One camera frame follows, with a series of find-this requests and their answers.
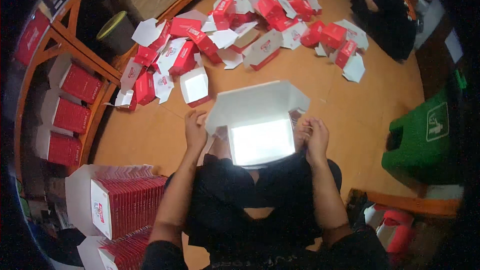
printed logo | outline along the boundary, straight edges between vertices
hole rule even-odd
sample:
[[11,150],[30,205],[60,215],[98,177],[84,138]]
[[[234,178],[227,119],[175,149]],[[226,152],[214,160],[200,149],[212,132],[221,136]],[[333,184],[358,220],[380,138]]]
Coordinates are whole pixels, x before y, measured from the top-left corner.
[[174,55],[176,52],[177,52],[177,48],[169,47],[168,50],[166,51],[165,57]]
[[265,42],[265,44],[261,45],[260,46],[260,50],[263,51],[263,52],[268,52],[270,50],[270,40],[268,40],[267,42]]
[[93,203],[93,209],[95,211],[95,216],[97,216],[100,221],[102,223],[105,223],[104,219],[103,219],[103,207],[102,207],[102,204],[98,201],[95,201]]

black shirt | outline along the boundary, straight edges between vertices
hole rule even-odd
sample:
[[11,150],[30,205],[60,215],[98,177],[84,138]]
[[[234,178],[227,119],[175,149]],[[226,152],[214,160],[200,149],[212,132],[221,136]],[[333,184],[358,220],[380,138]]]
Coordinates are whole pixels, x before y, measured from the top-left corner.
[[[171,242],[150,243],[142,270],[188,270],[183,252]],[[236,255],[210,254],[210,265],[204,269],[387,269],[387,254],[375,231],[367,228],[354,232],[329,250],[313,252],[299,248],[261,247]]]

trash bin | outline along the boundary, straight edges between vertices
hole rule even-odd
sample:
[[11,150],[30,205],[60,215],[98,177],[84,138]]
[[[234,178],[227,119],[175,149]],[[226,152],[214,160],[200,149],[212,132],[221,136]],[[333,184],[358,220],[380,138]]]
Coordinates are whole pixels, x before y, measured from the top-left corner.
[[[458,89],[459,83],[451,85]],[[456,122],[460,100],[452,100],[450,89],[444,87],[390,123],[387,152],[383,154],[381,166],[393,177],[406,175],[428,185],[461,182],[455,153],[459,150]]]

white paper box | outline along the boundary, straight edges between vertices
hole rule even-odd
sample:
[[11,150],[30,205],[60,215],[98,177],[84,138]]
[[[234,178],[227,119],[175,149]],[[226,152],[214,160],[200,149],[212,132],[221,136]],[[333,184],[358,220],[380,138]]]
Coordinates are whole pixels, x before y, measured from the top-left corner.
[[159,28],[156,27],[157,22],[158,20],[155,18],[141,21],[131,36],[131,39],[138,43],[138,45],[144,47],[152,45],[153,41],[160,37],[163,30],[163,26],[160,26]]
[[272,29],[261,36],[243,51],[243,65],[245,68],[250,65],[258,66],[283,44],[282,33]]
[[357,48],[368,49],[368,39],[367,33],[361,30],[359,27],[353,25],[351,22],[343,19],[342,21],[334,22],[341,27],[345,27],[348,31],[346,32],[346,40],[354,40],[357,43]]
[[300,38],[303,33],[308,29],[305,22],[300,21],[297,24],[290,26],[282,32],[283,43],[282,47],[296,49],[302,43],[300,43]]
[[185,103],[190,104],[208,96],[208,76],[204,67],[180,76],[180,88]]
[[170,75],[169,70],[173,67],[185,42],[187,42],[187,38],[177,38],[168,41],[164,51],[156,60],[156,64],[162,75]]
[[295,152],[291,111],[305,113],[310,99],[289,81],[273,81],[217,95],[205,129],[227,127],[234,165],[272,162]]
[[[213,9],[215,9],[219,5],[220,1],[222,0],[215,1],[215,3],[213,4]],[[233,0],[233,1],[235,2],[236,14],[245,15],[248,12],[255,13],[255,10],[252,4],[250,3],[250,1],[248,0]]]
[[135,81],[142,70],[142,65],[134,62],[134,58],[130,57],[123,74],[120,78],[120,89],[125,93],[134,88]]

bucket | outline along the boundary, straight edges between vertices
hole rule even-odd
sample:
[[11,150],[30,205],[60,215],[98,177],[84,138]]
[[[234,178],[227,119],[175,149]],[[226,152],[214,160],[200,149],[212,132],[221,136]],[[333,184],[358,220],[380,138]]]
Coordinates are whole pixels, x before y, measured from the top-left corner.
[[127,12],[121,11],[105,23],[96,39],[121,56],[135,45],[135,41],[132,40],[134,32],[135,28],[129,21]]

